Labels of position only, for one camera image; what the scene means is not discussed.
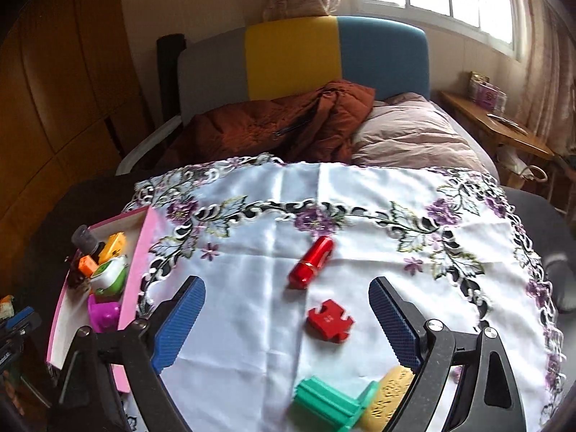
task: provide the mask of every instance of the green and white toy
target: green and white toy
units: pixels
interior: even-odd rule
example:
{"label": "green and white toy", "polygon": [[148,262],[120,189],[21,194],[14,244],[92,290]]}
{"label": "green and white toy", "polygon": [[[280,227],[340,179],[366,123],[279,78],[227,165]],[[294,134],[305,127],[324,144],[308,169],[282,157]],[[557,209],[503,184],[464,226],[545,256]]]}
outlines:
{"label": "green and white toy", "polygon": [[120,299],[126,284],[128,259],[126,255],[111,258],[98,267],[90,278],[90,287],[96,302],[112,302]]}

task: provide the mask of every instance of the purple flower embroidery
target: purple flower embroidery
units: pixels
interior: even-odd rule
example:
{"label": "purple flower embroidery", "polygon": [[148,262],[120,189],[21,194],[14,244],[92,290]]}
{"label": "purple flower embroidery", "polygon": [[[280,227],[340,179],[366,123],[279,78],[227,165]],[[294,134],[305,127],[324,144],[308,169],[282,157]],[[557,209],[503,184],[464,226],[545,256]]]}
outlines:
{"label": "purple flower embroidery", "polygon": [[549,351],[559,350],[562,346],[564,335],[556,328],[544,328],[544,340],[546,342],[546,349]]}
{"label": "purple flower embroidery", "polygon": [[558,354],[551,354],[548,357],[548,372],[546,374],[546,385],[549,390],[554,390],[558,382],[558,374],[560,373],[561,358]]}
{"label": "purple flower embroidery", "polygon": [[416,271],[422,273],[422,264],[423,264],[422,260],[417,260],[414,257],[410,257],[405,258],[404,261],[407,263],[406,266],[404,267],[404,271],[408,271],[411,276],[414,276],[414,274],[416,274]]}
{"label": "purple flower embroidery", "polygon": [[492,198],[491,196],[487,196],[484,198],[484,202],[486,206],[490,208],[494,214],[498,217],[505,217],[506,216],[506,206],[502,203],[499,199]]}
{"label": "purple flower embroidery", "polygon": [[427,245],[431,245],[435,252],[442,249],[442,237],[437,233],[427,235],[426,243]]}
{"label": "purple flower embroidery", "polygon": [[298,213],[294,220],[294,226],[299,231],[310,232],[314,238],[321,235],[332,235],[336,231],[334,221],[318,206],[311,206]]}
{"label": "purple flower embroidery", "polygon": [[444,198],[439,198],[434,203],[426,207],[428,217],[434,219],[439,226],[454,226],[461,220],[460,216],[454,214]]}
{"label": "purple flower embroidery", "polygon": [[240,165],[242,164],[242,160],[243,160],[242,158],[234,157],[234,158],[227,159],[227,162],[229,165],[236,168],[236,167],[240,167]]}
{"label": "purple flower embroidery", "polygon": [[528,284],[526,285],[526,294],[530,297],[534,297],[536,306],[539,309],[546,304],[546,300],[550,297],[548,285],[534,281],[533,279],[528,281]]}
{"label": "purple flower embroidery", "polygon": [[198,209],[198,202],[195,200],[188,200],[187,202],[174,202],[166,212],[166,217],[176,224],[184,224],[194,211]]}
{"label": "purple flower embroidery", "polygon": [[204,255],[201,256],[201,259],[208,258],[210,261],[214,260],[214,257],[220,255],[220,253],[218,253],[218,247],[219,245],[217,243],[207,243],[202,249]]}
{"label": "purple flower embroidery", "polygon": [[192,229],[192,232],[190,232],[190,236],[191,237],[198,237],[200,236],[200,234],[204,231],[204,229],[206,228],[206,225],[200,223],[197,226],[194,226],[194,228]]}

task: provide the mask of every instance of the metal screw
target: metal screw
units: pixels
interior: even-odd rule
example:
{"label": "metal screw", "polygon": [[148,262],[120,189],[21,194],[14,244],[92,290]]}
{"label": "metal screw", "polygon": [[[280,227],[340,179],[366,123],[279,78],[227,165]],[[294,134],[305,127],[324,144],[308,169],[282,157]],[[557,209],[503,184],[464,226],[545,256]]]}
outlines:
{"label": "metal screw", "polygon": [[144,319],[136,319],[132,322],[132,326],[137,329],[144,329],[148,326],[148,321]]}
{"label": "metal screw", "polygon": [[90,328],[90,327],[80,327],[80,328],[78,328],[78,331],[76,331],[76,334],[78,336],[85,337],[85,336],[88,336],[91,332],[92,332],[92,328]]}
{"label": "metal screw", "polygon": [[498,336],[498,332],[492,327],[485,328],[484,334],[492,339]]}
{"label": "metal screw", "polygon": [[432,331],[442,331],[444,328],[444,323],[442,323],[440,320],[428,320],[428,328],[430,328]]}

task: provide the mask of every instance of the orange toy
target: orange toy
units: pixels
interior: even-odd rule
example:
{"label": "orange toy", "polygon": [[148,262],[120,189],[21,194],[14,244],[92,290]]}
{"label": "orange toy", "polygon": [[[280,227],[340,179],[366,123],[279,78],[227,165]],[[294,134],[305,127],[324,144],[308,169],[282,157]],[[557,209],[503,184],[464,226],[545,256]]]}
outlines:
{"label": "orange toy", "polygon": [[94,274],[94,271],[98,269],[98,265],[90,255],[86,255],[85,257],[80,258],[80,261],[78,262],[78,269],[84,276],[91,278]]}

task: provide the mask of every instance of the green plastic block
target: green plastic block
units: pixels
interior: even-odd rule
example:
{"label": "green plastic block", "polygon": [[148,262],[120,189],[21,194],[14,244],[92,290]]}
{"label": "green plastic block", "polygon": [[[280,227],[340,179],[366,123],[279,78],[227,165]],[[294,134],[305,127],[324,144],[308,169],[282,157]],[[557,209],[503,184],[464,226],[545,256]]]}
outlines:
{"label": "green plastic block", "polygon": [[358,398],[350,398],[317,377],[302,380],[296,387],[294,402],[304,406],[330,423],[337,432],[349,431],[378,390],[378,382],[371,382]]}

